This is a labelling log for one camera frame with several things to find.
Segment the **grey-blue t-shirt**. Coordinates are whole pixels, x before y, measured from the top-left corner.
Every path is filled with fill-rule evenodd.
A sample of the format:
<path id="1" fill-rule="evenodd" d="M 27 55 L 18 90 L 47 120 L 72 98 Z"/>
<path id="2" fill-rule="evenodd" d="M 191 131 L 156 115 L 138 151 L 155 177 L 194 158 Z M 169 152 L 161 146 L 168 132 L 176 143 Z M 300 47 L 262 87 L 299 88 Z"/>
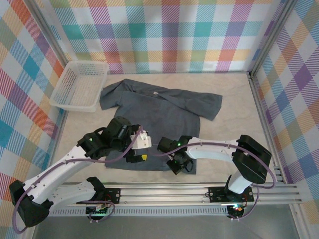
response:
<path id="1" fill-rule="evenodd" d="M 141 125 L 156 145 L 162 137 L 199 137 L 200 118 L 214 120 L 221 109 L 222 96 L 124 79 L 101 91 L 100 106 L 102 110 L 116 107 L 115 116 Z"/>

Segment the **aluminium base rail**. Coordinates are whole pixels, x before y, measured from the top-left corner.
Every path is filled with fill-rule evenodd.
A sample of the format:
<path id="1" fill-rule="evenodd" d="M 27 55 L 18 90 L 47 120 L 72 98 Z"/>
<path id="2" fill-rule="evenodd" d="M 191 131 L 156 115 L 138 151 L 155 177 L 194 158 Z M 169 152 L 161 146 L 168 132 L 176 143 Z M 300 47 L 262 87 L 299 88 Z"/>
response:
<path id="1" fill-rule="evenodd" d="M 211 205 L 205 195 L 209 187 L 223 183 L 105 183 L 106 188 L 120 188 L 120 206 L 195 206 Z M 264 205 L 300 204 L 302 196 L 294 184 L 278 184 L 272 189 L 252 189 L 254 199 Z"/>

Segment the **white plastic mesh basket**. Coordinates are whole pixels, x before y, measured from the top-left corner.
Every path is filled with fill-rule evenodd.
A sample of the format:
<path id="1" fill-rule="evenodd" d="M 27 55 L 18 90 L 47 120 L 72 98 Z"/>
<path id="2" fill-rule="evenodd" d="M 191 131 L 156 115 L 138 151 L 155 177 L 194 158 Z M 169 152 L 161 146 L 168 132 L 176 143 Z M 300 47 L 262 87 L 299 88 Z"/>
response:
<path id="1" fill-rule="evenodd" d="M 50 105 L 65 111 L 95 112 L 108 70 L 106 62 L 68 62 L 51 94 Z"/>

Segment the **aluminium frame post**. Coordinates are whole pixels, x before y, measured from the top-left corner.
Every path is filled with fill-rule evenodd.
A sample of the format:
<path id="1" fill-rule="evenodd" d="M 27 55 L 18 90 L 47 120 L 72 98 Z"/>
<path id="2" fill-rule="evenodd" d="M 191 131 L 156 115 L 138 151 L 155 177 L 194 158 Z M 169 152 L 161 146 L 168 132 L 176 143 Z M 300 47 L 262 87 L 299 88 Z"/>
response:
<path id="1" fill-rule="evenodd" d="M 271 50 L 271 47 L 273 46 L 297 2 L 298 0 L 280 1 L 269 25 L 266 28 L 265 34 L 255 52 L 252 62 L 248 67 L 247 73 L 250 79 L 253 79 L 261 68 L 262 63 L 265 61 L 267 54 Z"/>
<path id="2" fill-rule="evenodd" d="M 23 1 L 28 7 L 31 15 L 34 17 L 35 21 L 39 25 L 39 28 L 41 29 L 42 34 L 47 39 L 49 45 L 53 49 L 61 65 L 65 67 L 66 64 L 68 63 L 68 59 L 65 56 L 64 52 L 62 51 L 62 48 L 58 44 L 58 41 L 56 37 L 54 36 L 49 24 L 45 20 L 45 17 L 41 12 L 40 7 L 37 5 L 35 0 L 23 0 Z"/>

